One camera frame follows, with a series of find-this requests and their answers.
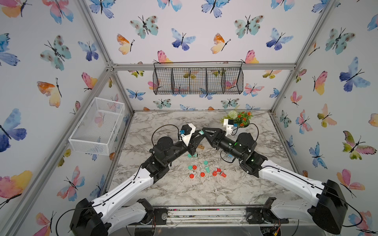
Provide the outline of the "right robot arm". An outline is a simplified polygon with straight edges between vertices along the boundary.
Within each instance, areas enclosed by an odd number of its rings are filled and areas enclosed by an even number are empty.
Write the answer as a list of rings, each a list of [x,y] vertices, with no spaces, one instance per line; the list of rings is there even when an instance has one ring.
[[[203,128],[200,134],[211,147],[239,160],[247,174],[278,184],[303,199],[301,203],[274,200],[270,210],[277,218],[308,220],[330,234],[341,233],[348,204],[336,182],[312,180],[281,167],[255,151],[257,142],[250,133],[240,133],[236,141],[220,128]]]

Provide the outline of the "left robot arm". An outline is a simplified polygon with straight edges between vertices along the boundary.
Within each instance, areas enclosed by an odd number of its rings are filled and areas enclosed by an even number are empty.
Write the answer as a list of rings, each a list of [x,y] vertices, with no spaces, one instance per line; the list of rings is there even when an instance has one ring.
[[[149,224],[154,209],[146,199],[125,207],[139,192],[152,186],[168,171],[169,165],[186,152],[195,154],[204,138],[201,130],[182,135],[177,143],[162,137],[150,150],[151,156],[135,174],[104,195],[89,201],[81,200],[75,207],[70,229],[75,236],[108,236],[130,224]]]

